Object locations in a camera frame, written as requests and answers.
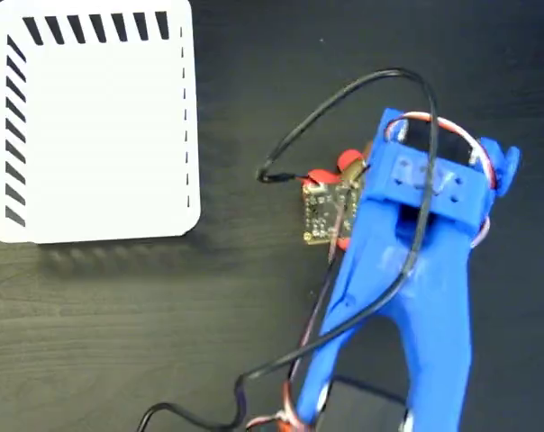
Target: wood grain surface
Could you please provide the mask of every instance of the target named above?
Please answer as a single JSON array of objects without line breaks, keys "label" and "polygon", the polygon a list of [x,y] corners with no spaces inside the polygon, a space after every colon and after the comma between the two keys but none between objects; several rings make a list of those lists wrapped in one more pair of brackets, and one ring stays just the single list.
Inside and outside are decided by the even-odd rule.
[{"label": "wood grain surface", "polygon": [[[523,163],[470,261],[475,355],[463,431],[544,430],[544,1],[193,1],[203,217],[184,238],[0,244],[0,432],[126,432],[160,400],[228,419],[235,376],[294,346],[325,266],[297,184],[264,186],[271,146],[335,89],[413,68],[440,111]],[[406,84],[354,96],[282,160],[332,167]],[[394,327],[370,322],[339,371],[405,393]],[[278,408],[281,375],[249,387]],[[159,415],[150,432],[193,430]]]}]

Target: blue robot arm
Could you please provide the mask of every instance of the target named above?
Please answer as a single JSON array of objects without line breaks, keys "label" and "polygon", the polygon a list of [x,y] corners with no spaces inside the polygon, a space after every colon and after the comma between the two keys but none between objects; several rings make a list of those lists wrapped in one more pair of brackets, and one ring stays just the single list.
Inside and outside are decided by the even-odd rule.
[{"label": "blue robot arm", "polygon": [[[385,138],[401,112],[386,110],[367,172],[367,185],[321,334],[364,310],[397,277],[411,242],[406,208],[422,199],[426,153]],[[467,260],[471,242],[495,196],[504,195],[516,173],[520,151],[506,156],[498,143],[481,139],[496,172],[492,189],[477,166],[439,159],[434,173],[430,226],[410,278],[380,311],[398,326],[409,368],[409,410],[414,432],[458,430],[472,357],[468,313]],[[300,418],[313,423],[319,397],[330,383],[340,348],[355,329],[313,356],[297,404]]]}]

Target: black wire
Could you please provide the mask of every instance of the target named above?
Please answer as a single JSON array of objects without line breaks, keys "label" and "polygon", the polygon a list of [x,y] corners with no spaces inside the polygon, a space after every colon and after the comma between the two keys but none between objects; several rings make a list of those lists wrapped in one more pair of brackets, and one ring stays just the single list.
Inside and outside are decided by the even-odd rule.
[{"label": "black wire", "polygon": [[285,137],[283,137],[280,140],[280,142],[278,142],[276,147],[270,152],[266,161],[264,162],[264,165],[257,171],[256,173],[257,179],[262,183],[281,183],[281,182],[287,182],[289,180],[293,180],[299,177],[299,175],[296,175],[294,173],[269,174],[268,171],[272,167],[272,164],[274,164],[280,158],[280,156],[306,130],[308,130],[314,123],[316,123],[318,119],[320,119],[327,111],[329,111],[330,108],[342,102],[344,99],[346,99],[346,97],[354,93],[360,87],[365,86],[366,84],[372,84],[376,81],[379,81],[385,78],[408,79],[410,81],[413,81],[421,85],[422,88],[424,88],[425,86],[428,87],[428,90],[425,90],[425,92],[428,92],[429,90],[431,90],[430,86],[422,79],[421,76],[419,76],[415,72],[412,72],[411,70],[398,68],[398,67],[378,70],[376,72],[373,72],[372,74],[368,74],[368,75],[360,77],[356,81],[353,81],[352,83],[343,87],[333,97],[331,97],[330,99],[326,100],[324,103],[319,105],[318,108],[316,108],[308,117],[304,119],[304,121],[302,121],[290,133],[288,133]]},{"label": "black wire", "polygon": [[408,278],[409,273],[412,271],[418,253],[422,247],[422,241],[424,240],[424,234],[426,230],[426,225],[428,222],[428,217],[431,210],[431,201],[432,201],[432,173],[434,171],[434,165],[436,162],[436,155],[438,153],[438,105],[436,102],[436,96],[431,88],[431,86],[418,74],[407,69],[385,69],[374,72],[372,74],[363,76],[353,83],[347,85],[343,89],[339,90],[333,97],[328,99],[326,102],[322,103],[308,118],[306,118],[300,125],[298,125],[292,132],[290,132],[284,139],[282,139],[277,147],[270,153],[267,158],[264,166],[258,171],[258,180],[264,183],[274,183],[278,181],[286,181],[288,177],[294,178],[295,176],[288,173],[280,173],[276,175],[269,175],[267,172],[272,165],[272,163],[280,157],[280,155],[288,148],[290,145],[304,133],[314,122],[316,122],[322,115],[324,115],[331,107],[336,105],[338,102],[349,96],[350,94],[357,91],[362,86],[365,86],[370,83],[374,83],[378,80],[384,78],[404,78],[408,79],[416,84],[418,84],[421,90],[424,92],[428,103],[430,105],[431,112],[431,135],[430,135],[430,147],[428,150],[428,166],[426,169],[426,181],[424,186],[424,192],[422,197],[422,204],[420,211],[418,213],[418,220],[416,222],[416,229],[414,232],[413,243],[410,247],[408,256],[406,257],[402,269],[400,270],[399,275],[394,279],[394,281],[386,288],[382,294],[370,305],[368,305],[364,310],[360,311],[350,319],[342,322],[324,334],[321,337],[318,337],[313,342],[302,346],[286,355],[279,357],[278,359],[263,364],[251,371],[241,374],[234,383],[234,397],[236,399],[236,413],[234,418],[229,423],[215,423],[212,421],[205,420],[196,416],[194,413],[188,411],[185,408],[176,405],[175,403],[163,402],[156,404],[148,409],[144,414],[138,428],[137,432],[144,432],[146,426],[150,422],[150,418],[157,412],[162,410],[167,410],[172,412],[179,417],[185,419],[189,423],[203,428],[204,430],[211,431],[231,431],[239,427],[246,417],[246,395],[244,394],[244,383],[247,380],[254,380],[263,375],[273,373],[274,371],[290,365],[295,359],[302,356],[306,356],[312,351],[320,348],[337,338],[344,332],[352,329],[357,326],[359,323],[363,322],[366,318],[372,315],[374,312],[378,311],[385,304],[387,304],[400,290],[403,282]]}]

